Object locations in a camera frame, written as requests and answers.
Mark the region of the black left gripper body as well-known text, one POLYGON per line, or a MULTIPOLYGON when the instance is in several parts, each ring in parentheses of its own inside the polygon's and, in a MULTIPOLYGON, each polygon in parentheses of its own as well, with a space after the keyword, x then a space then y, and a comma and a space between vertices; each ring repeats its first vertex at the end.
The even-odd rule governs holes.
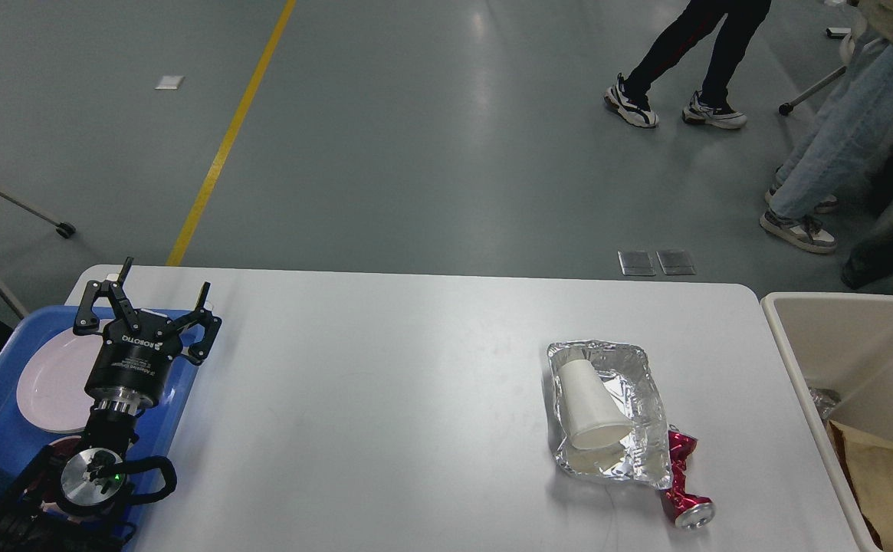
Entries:
POLYGON ((138 411, 161 404, 173 360, 182 349, 181 337, 141 326, 144 337, 132 335, 124 322, 110 322, 103 329, 103 345, 84 386, 94 411, 138 411))

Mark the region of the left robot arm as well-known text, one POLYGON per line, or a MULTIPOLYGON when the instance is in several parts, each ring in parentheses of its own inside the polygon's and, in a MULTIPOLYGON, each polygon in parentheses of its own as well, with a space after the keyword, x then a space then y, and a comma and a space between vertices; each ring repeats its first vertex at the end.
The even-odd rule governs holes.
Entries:
POLYGON ((179 484, 166 457, 193 374, 210 357, 222 319, 207 305, 210 283, 179 317, 137 308, 125 294, 132 267, 89 280, 74 312, 74 336, 92 336, 74 437, 40 447, 0 492, 0 551, 120 551, 135 537, 138 507, 179 484))

